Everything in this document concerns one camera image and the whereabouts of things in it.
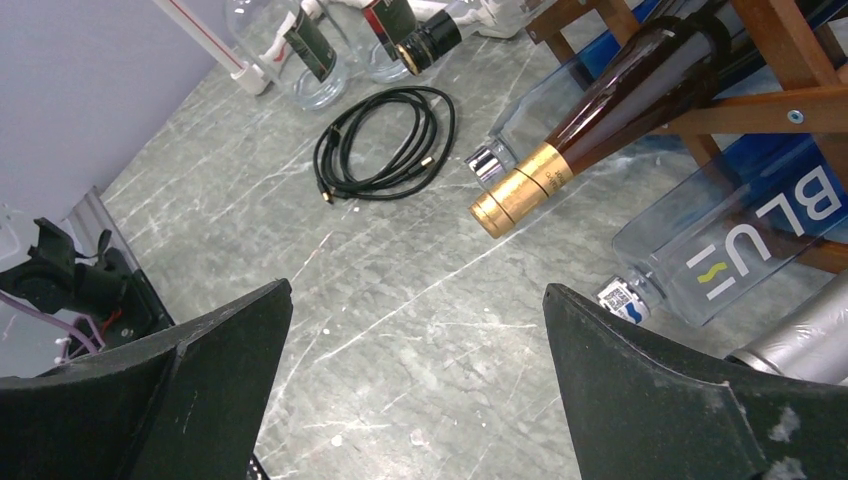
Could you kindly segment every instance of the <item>wooden wine rack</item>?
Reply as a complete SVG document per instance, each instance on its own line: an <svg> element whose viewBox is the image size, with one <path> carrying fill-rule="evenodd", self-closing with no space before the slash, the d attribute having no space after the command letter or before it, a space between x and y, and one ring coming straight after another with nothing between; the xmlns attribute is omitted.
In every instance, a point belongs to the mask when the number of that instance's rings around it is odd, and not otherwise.
<svg viewBox="0 0 848 480"><path fill-rule="evenodd" d="M845 52L830 26L812 31L793 0L731 1L783 91L717 101L654 133L679 135L698 165L721 152L714 134L810 133L843 188L848 188L848 65L833 68ZM559 0L530 23L527 32L565 63L575 52L562 29L593 10L619 44L639 29L624 0ZM845 14L843 10L836 18ZM803 114L802 123L790 121L793 110ZM848 245L822 241L799 261L839 273L848 269Z"/></svg>

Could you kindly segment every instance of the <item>clear bottle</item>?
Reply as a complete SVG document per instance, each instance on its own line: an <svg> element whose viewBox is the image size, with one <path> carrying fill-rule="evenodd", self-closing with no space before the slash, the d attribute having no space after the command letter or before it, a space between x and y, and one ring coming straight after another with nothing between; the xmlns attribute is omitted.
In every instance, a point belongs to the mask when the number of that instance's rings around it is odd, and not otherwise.
<svg viewBox="0 0 848 480"><path fill-rule="evenodd" d="M704 325L848 217L809 135L763 140L747 180L719 156L621 229L612 245L627 269L599 290L601 306L634 323L662 307Z"/></svg>
<svg viewBox="0 0 848 480"><path fill-rule="evenodd" d="M845 5L795 3L813 27ZM661 0L562 122L471 214L500 237L576 175L705 104L760 59L730 0Z"/></svg>
<svg viewBox="0 0 848 480"><path fill-rule="evenodd" d="M226 0L224 17L238 45L301 108L325 107L344 92L348 66L331 22L319 25L294 0Z"/></svg>
<svg viewBox="0 0 848 480"><path fill-rule="evenodd" d="M413 75L483 29L508 32L521 28L556 0L455 0L398 44L398 53Z"/></svg>
<svg viewBox="0 0 848 480"><path fill-rule="evenodd" d="M639 4L633 10L636 19L644 20L658 1ZM533 153L619 50L615 37L609 31L604 32L510 103L495 120L486 142L465 160L480 185L486 190L492 188L519 161Z"/></svg>
<svg viewBox="0 0 848 480"><path fill-rule="evenodd" d="M409 76L395 45L418 25L408 0L319 0L327 18L378 83Z"/></svg>

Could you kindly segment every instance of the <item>black cable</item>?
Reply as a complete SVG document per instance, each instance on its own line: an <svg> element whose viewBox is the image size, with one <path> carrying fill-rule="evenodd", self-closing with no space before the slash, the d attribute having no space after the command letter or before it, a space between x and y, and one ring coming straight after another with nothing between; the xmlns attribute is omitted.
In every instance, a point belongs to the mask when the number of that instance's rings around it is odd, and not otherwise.
<svg viewBox="0 0 848 480"><path fill-rule="evenodd" d="M442 97L448 107L448 132L441 154L434 160L428 152L436 143L439 122L422 92ZM373 112L390 103L412 107L415 124L395 156L374 176L356 179L350 171L350 153L356 134ZM445 165L456 136L456 108L450 97L432 87L395 87L372 95L341 114L324 130L315 145L312 166L318 181L318 190L328 203L333 198L361 198L363 200L399 200L423 190ZM393 189L405 182L412 186L392 193L378 193Z"/></svg>

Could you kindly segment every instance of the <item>marble surface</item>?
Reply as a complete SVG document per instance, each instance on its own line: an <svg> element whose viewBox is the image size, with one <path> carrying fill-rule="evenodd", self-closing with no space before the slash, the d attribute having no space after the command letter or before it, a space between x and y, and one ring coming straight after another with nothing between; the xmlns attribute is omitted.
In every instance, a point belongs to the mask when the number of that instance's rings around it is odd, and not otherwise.
<svg viewBox="0 0 848 480"><path fill-rule="evenodd" d="M598 28L594 19L568 33L579 46ZM619 269L613 235L694 163L629 148L490 239L467 212L479 190L461 159L554 66L524 37L468 40L423 81L460 114L435 183L402 201L334 206L315 187L314 140L381 87L355 78L338 104L304 113L275 90L248 97L216 68L104 193L178 321L291 280L295 314L256 446L272 478L580 477L544 288L591 294ZM385 162L409 118L402 109L372 118L357 168ZM724 355L828 278L792 265L704 328L662 312L644 325Z"/></svg>

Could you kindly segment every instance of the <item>silver bottle cap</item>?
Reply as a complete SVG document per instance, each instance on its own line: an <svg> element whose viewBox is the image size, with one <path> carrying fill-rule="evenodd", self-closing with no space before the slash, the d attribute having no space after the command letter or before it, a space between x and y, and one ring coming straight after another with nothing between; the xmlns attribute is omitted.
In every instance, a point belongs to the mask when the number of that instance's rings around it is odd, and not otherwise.
<svg viewBox="0 0 848 480"><path fill-rule="evenodd" d="M495 152L487 145L483 145L477 149L470 157L465 159L465 164L474 173L477 182L484 189L489 190L498 180L506 175L503 165Z"/></svg>
<svg viewBox="0 0 848 480"><path fill-rule="evenodd" d="M651 310L623 278L610 278L595 295L598 304L619 318L636 325L651 316Z"/></svg>

